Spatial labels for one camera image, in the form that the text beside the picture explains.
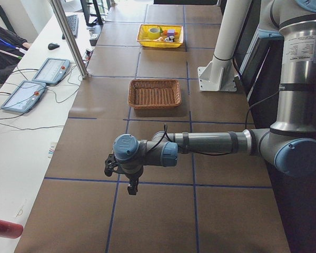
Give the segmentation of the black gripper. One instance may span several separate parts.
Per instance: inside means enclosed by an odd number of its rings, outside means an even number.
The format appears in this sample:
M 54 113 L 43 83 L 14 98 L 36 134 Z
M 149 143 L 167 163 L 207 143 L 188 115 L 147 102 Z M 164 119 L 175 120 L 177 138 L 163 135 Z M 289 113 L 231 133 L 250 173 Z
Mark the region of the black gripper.
M 129 179 L 129 185 L 127 186 L 127 191 L 129 195 L 135 196 L 137 194 L 139 178 L 142 176 L 142 174 L 142 172 L 137 172 L 135 174 L 126 174 L 126 177 Z

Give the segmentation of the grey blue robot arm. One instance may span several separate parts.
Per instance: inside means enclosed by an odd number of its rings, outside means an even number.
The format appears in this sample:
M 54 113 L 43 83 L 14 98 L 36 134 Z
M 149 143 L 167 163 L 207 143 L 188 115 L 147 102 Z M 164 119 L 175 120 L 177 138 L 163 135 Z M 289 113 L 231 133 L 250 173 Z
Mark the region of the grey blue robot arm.
M 221 133 L 156 133 L 151 141 L 118 136 L 105 174 L 124 174 L 135 195 L 144 166 L 173 167 L 180 153 L 259 155 L 286 175 L 316 169 L 311 123 L 316 78 L 316 1 L 262 1 L 259 35 L 284 39 L 276 121 L 268 129 Z

